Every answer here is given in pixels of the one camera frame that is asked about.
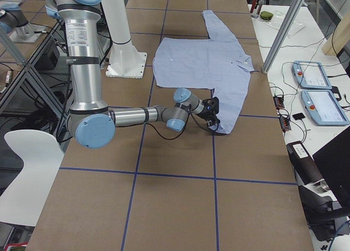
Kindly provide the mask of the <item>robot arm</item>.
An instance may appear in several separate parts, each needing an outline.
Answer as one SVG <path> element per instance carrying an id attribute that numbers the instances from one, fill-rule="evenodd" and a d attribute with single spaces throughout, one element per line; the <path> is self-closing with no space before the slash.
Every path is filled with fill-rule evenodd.
<path id="1" fill-rule="evenodd" d="M 47 13 L 65 22 L 67 64 L 72 77 L 74 102 L 69 108 L 67 129 L 84 147 L 108 144 L 117 127 L 162 121 L 174 131 L 183 132 L 189 117 L 199 116 L 207 130 L 219 127 L 219 100 L 202 100 L 186 88 L 175 91 L 174 107 L 164 106 L 109 109 L 102 98 L 101 53 L 97 22 L 104 16 L 108 24 L 111 53 L 109 76 L 143 75 L 147 54 L 133 46 L 124 0 L 46 0 Z"/>

